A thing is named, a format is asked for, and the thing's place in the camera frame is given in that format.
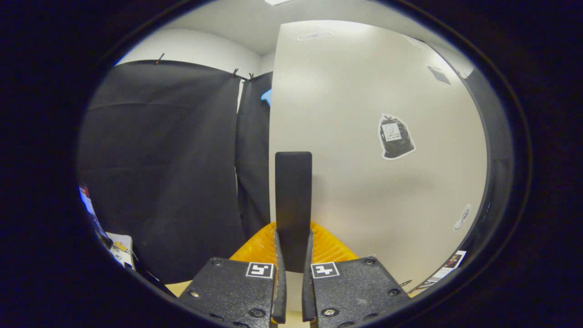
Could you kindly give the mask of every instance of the blue object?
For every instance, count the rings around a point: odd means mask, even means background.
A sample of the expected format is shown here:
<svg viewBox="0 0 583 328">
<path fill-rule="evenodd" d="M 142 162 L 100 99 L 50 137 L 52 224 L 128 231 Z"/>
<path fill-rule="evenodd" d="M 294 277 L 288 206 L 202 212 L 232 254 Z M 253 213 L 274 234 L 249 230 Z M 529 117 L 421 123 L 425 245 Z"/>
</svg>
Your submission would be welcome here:
<svg viewBox="0 0 583 328">
<path fill-rule="evenodd" d="M 261 100 L 267 100 L 267 104 L 269 104 L 269 107 L 271 107 L 271 89 L 269 89 L 261 96 Z"/>
</svg>

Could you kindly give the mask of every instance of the small white sticker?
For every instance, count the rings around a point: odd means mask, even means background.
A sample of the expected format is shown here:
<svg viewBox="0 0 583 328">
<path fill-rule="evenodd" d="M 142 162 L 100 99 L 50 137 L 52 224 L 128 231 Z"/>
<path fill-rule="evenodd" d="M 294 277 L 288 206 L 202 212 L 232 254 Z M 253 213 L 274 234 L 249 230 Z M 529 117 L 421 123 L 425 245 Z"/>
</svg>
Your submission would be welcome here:
<svg viewBox="0 0 583 328">
<path fill-rule="evenodd" d="M 336 277 L 337 275 L 340 274 L 334 262 L 312 264 L 312 278 L 314 279 Z"/>
<path fill-rule="evenodd" d="M 246 276 L 271 279 L 273 277 L 273 264 L 251 262 L 247 267 Z"/>
<path fill-rule="evenodd" d="M 385 133 L 386 141 L 401 140 L 401 131 L 397 123 L 389 123 L 382 125 L 382 130 Z"/>
<path fill-rule="evenodd" d="M 466 221 L 466 219 L 468 218 L 468 214 L 470 214 L 471 210 L 472 205 L 470 204 L 466 205 L 466 208 L 463 209 L 462 216 L 459 218 L 458 222 L 454 224 L 454 231 L 458 231 L 463 227 L 463 222 Z"/>
</svg>

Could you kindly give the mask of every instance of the ceiling light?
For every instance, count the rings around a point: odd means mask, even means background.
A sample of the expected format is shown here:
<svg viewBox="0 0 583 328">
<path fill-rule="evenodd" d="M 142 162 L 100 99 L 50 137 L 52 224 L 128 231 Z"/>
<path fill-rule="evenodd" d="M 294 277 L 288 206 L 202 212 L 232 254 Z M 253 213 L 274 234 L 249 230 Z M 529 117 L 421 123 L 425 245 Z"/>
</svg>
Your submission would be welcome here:
<svg viewBox="0 0 583 328">
<path fill-rule="evenodd" d="M 281 4 L 284 4 L 286 2 L 290 2 L 291 0 L 265 0 L 265 2 L 267 2 L 268 4 L 272 5 L 272 6 L 278 6 Z"/>
</svg>

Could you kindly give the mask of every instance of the label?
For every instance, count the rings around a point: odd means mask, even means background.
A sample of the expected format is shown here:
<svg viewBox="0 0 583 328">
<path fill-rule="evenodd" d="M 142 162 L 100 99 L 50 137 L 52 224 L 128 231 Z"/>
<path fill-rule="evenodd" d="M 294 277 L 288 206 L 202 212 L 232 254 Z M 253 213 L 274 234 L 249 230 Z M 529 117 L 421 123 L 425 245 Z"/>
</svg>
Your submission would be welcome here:
<svg viewBox="0 0 583 328">
<path fill-rule="evenodd" d="M 337 275 L 340 274 L 334 262 L 312 264 L 312 277 L 314 279 L 335 277 Z"/>
<path fill-rule="evenodd" d="M 273 276 L 273 264 L 250 262 L 246 276 L 271 279 Z"/>
<path fill-rule="evenodd" d="M 401 140 L 401 131 L 399 130 L 399 124 L 389 123 L 382 125 L 382 131 L 385 134 L 386 141 Z"/>
</svg>

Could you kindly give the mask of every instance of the poster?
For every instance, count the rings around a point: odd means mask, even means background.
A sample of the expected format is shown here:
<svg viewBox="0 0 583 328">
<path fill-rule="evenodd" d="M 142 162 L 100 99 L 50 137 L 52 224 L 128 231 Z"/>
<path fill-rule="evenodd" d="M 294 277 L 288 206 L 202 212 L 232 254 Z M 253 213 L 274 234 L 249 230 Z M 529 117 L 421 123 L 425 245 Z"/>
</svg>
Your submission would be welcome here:
<svg viewBox="0 0 583 328">
<path fill-rule="evenodd" d="M 429 287 L 433 286 L 436 282 L 441 280 L 443 277 L 448 275 L 450 272 L 454 271 L 459 264 L 462 263 L 463 257 L 466 255 L 466 251 L 459 250 L 453 254 L 449 260 L 445 262 L 445 264 L 433 274 L 429 279 L 423 281 L 419 286 L 414 288 L 412 291 L 409 292 L 410 297 L 414 297 L 421 292 L 428 290 Z"/>
</svg>

